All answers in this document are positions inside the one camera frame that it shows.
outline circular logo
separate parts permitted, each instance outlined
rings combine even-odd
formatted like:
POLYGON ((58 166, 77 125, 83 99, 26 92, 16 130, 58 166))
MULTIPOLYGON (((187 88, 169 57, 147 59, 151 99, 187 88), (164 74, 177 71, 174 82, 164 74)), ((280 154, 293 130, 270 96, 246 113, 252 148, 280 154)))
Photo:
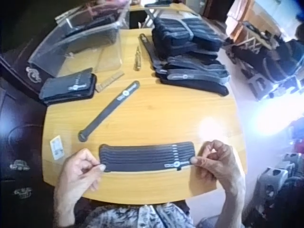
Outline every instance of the circular logo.
POLYGON ((175 162, 173 163, 173 166, 174 166, 175 168, 180 167, 180 166, 181 166, 181 163, 180 163, 179 161, 175 161, 175 162))
POLYGON ((123 91, 123 95, 128 96, 129 94, 130 94, 129 91, 127 91, 127 90, 123 91))

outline clear plastic container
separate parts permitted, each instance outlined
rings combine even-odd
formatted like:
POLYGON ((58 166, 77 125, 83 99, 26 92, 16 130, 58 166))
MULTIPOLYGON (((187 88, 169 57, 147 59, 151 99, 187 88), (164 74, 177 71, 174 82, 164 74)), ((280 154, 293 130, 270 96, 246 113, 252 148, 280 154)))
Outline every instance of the clear plastic container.
POLYGON ((97 73, 122 64, 120 27, 129 1, 90 2, 60 20, 29 58, 54 77, 92 67, 97 73))

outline hand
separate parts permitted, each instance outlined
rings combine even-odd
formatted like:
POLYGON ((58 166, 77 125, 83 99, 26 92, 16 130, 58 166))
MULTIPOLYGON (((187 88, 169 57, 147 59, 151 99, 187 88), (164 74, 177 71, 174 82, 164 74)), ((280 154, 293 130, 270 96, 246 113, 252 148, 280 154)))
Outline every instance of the hand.
POLYGON ((231 146, 219 140, 207 142, 202 156, 192 157, 190 162, 201 167, 201 177, 218 179, 226 193, 245 193, 245 174, 240 159, 231 146))
POLYGON ((74 212, 74 206, 89 188, 95 191, 105 165, 88 149, 80 150, 67 158, 54 191, 55 210, 65 214, 74 212))

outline small card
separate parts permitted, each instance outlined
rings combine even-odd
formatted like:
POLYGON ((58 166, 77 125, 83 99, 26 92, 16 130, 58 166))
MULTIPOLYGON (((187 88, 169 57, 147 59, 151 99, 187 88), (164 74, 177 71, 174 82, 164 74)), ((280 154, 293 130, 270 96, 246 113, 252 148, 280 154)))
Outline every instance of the small card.
POLYGON ((51 145, 54 160, 58 160, 59 158, 62 158, 65 155, 60 135, 56 136, 49 143, 51 145))

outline black fabric pile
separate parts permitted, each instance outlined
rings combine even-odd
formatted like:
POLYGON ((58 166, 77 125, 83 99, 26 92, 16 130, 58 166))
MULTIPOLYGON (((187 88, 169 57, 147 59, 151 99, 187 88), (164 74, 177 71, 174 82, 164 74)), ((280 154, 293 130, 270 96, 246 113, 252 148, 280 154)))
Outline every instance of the black fabric pile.
POLYGON ((154 47, 149 41, 143 43, 162 84, 229 94, 224 84, 230 75, 216 60, 223 40, 206 22, 200 18, 156 18, 153 22, 154 47))

